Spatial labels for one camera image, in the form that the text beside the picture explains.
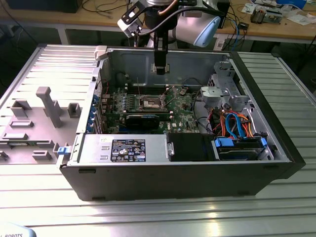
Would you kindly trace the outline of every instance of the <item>wooden table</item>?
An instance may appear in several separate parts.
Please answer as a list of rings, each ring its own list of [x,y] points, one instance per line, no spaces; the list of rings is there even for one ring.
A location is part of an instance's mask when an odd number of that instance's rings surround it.
[[[96,0],[97,4],[111,3],[112,0]],[[249,24],[246,40],[263,40],[278,42],[310,43],[316,34],[316,24],[301,26],[288,19],[283,18],[281,24],[264,23],[261,25],[250,22],[250,14],[241,13],[242,4],[247,0],[233,0],[233,8],[241,21]],[[23,26],[56,28],[62,44],[69,44],[66,29],[93,30],[93,31],[117,31],[121,30],[117,26],[118,19],[126,12],[126,7],[121,7],[112,11],[112,19],[99,15],[95,12],[88,12],[82,8],[77,13],[62,13],[34,10],[12,10],[6,3],[5,7],[10,14]],[[103,6],[102,9],[114,8],[124,5],[124,0],[118,0],[114,4]],[[89,1],[86,8],[95,10],[94,1]],[[316,6],[306,5],[306,10],[316,10]],[[16,24],[6,12],[0,8],[0,24]],[[226,20],[224,28],[218,29],[214,49],[220,50],[222,42],[231,37],[234,33],[230,22]]]

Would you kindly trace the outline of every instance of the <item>open computer chassis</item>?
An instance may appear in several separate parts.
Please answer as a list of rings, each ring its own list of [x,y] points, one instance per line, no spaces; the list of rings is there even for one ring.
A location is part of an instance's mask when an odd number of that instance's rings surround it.
[[[146,49],[111,48],[100,61],[60,165],[80,199],[255,195],[304,166],[237,53],[167,61],[164,76]]]
[[[150,49],[98,48],[36,50],[1,99],[1,163],[57,161],[82,200],[255,195],[304,166],[256,83],[290,77],[272,55],[169,51],[159,76]]]

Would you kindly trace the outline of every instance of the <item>blue plastic clip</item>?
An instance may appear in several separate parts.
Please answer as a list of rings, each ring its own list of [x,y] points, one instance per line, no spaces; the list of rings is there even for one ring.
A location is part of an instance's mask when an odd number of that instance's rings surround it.
[[[216,147],[233,147],[234,142],[231,138],[217,138],[215,140]]]
[[[88,124],[93,125],[93,121],[90,118],[88,118]]]
[[[94,113],[90,111],[89,117],[90,117],[91,119],[93,119],[93,118],[95,117]]]
[[[264,147],[266,147],[267,146],[267,140],[265,139],[265,138],[261,138],[261,143],[262,143],[262,145],[264,146]]]
[[[68,147],[60,147],[60,148],[58,148],[58,150],[57,150],[57,154],[58,154],[58,155],[68,155],[68,154],[71,153],[71,149],[72,149],[71,146],[68,146]]]
[[[86,131],[88,132],[92,132],[92,127],[90,127],[89,125],[85,128]]]
[[[99,97],[97,95],[93,95],[93,103],[97,103],[99,101]]]
[[[90,107],[90,111],[91,111],[91,112],[95,112],[96,110],[97,110],[97,109],[96,109],[94,106],[91,106],[91,107]]]

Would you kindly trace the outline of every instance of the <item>warning label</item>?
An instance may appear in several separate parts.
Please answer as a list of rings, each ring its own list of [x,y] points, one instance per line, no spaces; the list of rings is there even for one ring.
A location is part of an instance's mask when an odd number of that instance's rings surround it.
[[[145,162],[145,139],[113,140],[112,162]]]

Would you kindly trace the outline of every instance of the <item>workbench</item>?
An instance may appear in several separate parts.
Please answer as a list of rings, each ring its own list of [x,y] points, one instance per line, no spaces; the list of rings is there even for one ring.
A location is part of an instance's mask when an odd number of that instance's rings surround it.
[[[82,105],[97,67],[94,51],[75,45],[36,48],[0,99],[1,134],[16,99],[38,106],[39,86],[50,86],[61,107]],[[256,196],[82,201],[55,164],[0,162],[0,221],[30,227],[37,237],[314,237],[315,98],[280,58],[239,55],[306,162],[295,175],[273,181]]]
[[[96,1],[98,4],[112,2],[110,0]],[[236,15],[240,18],[240,21],[249,24],[248,32],[245,36],[246,40],[311,43],[313,37],[315,36],[316,24],[301,26],[286,18],[283,18],[280,24],[253,24],[250,22],[250,14],[239,12],[242,10],[242,4],[247,2],[247,0],[234,0],[232,5]],[[124,4],[124,0],[118,0],[116,3],[108,5],[107,8],[104,6],[102,9],[110,9]],[[70,44],[66,34],[66,29],[121,32],[117,26],[117,21],[126,12],[126,7],[113,10],[113,18],[110,19],[106,16],[95,12],[89,12],[82,8],[80,8],[77,13],[73,14],[35,10],[12,10],[6,3],[5,7],[22,26],[57,29],[62,44]],[[93,0],[89,1],[85,7],[95,10]],[[316,6],[306,4],[304,10],[315,11]],[[2,8],[0,8],[0,24],[16,25],[16,23]],[[230,22],[226,20],[224,27],[222,29],[218,29],[215,34],[217,41],[215,43],[214,50],[221,50],[224,40],[230,38],[232,34],[234,34],[234,29]]]

